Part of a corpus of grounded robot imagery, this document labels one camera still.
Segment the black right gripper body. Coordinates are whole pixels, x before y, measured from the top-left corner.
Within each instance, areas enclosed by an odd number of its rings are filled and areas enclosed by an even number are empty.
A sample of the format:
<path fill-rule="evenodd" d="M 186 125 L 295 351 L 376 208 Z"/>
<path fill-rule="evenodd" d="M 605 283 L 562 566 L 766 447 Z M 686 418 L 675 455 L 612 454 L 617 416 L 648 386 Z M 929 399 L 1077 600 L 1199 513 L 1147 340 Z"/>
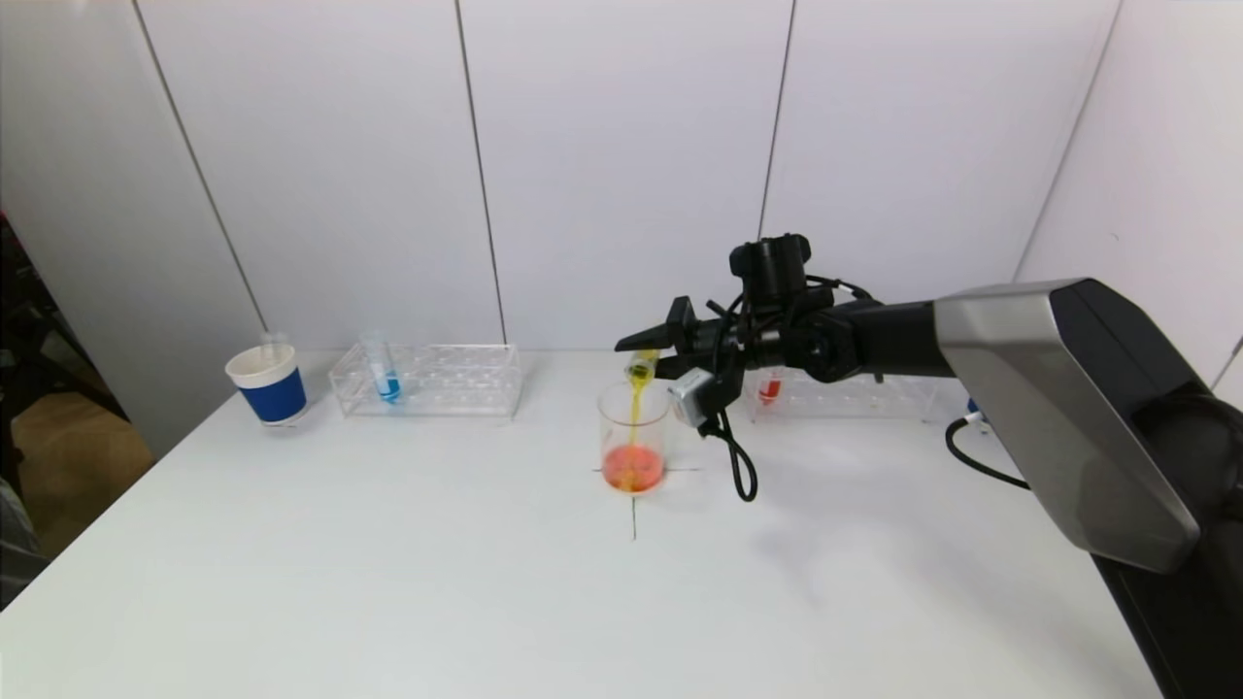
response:
<path fill-rule="evenodd" d="M 666 318 L 667 338 L 676 354 L 709 354 L 726 331 L 726 318 L 699 318 L 687 296 L 672 301 Z"/>

